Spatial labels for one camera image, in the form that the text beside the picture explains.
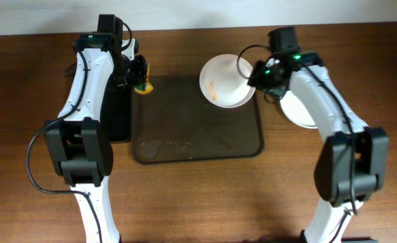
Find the green yellow sponge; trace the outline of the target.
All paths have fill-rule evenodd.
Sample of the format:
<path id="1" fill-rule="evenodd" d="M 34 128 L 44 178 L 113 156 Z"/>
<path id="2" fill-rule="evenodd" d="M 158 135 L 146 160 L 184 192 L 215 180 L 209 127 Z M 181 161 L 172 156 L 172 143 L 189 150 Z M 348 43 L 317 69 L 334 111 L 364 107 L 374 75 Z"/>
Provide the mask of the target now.
<path id="1" fill-rule="evenodd" d="M 147 73 L 146 73 L 145 82 L 143 84 L 139 84 L 138 86 L 136 86 L 134 88 L 134 92 L 139 95 L 147 95 L 152 91 L 153 91 L 153 86 L 150 83 L 150 65 L 147 64 Z"/>

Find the grey plate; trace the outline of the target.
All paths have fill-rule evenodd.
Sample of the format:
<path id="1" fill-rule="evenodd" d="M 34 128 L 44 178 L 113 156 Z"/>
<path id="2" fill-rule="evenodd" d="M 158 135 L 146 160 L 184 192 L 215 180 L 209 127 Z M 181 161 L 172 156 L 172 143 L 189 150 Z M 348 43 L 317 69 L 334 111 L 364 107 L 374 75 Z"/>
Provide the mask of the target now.
<path id="1" fill-rule="evenodd" d="M 283 114 L 293 124 L 307 129 L 317 129 L 313 118 L 300 100 L 289 90 L 280 99 Z"/>

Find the pink plate with sauce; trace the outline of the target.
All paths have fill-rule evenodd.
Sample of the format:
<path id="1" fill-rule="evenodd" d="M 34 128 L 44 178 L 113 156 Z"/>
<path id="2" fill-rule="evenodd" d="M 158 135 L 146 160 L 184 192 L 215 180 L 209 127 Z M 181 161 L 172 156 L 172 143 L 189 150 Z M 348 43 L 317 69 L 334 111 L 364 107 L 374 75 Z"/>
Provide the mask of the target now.
<path id="1" fill-rule="evenodd" d="M 255 94 L 256 88 L 248 85 L 248 79 L 238 71 L 249 75 L 253 67 L 237 55 L 218 55 L 203 66 L 199 76 L 199 86 L 203 96 L 213 105 L 222 108 L 235 108 L 247 103 Z"/>

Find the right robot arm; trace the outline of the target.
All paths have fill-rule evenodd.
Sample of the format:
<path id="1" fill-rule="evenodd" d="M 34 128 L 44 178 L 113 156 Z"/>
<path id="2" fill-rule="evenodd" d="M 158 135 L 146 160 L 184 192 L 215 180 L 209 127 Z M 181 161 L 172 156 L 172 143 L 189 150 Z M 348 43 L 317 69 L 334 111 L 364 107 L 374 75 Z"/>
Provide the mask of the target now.
<path id="1" fill-rule="evenodd" d="M 302 242 L 342 242 L 350 220 L 381 190 L 389 138 L 348 106 L 316 53 L 274 53 L 257 61 L 248 85 L 277 96 L 290 91 L 314 121 L 323 148 L 314 170 L 319 202 Z"/>

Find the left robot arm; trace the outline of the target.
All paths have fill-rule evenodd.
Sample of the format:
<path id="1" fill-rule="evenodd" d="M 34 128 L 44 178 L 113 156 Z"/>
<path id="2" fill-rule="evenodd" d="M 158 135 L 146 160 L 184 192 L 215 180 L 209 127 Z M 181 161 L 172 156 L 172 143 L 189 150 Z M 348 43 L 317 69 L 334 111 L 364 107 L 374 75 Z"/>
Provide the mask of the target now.
<path id="1" fill-rule="evenodd" d="M 76 66 L 67 101 L 44 136 L 55 173 L 76 197 L 87 242 L 121 242 L 109 198 L 112 143 L 131 136 L 131 94 L 149 79 L 138 41 L 91 32 L 73 46 Z"/>

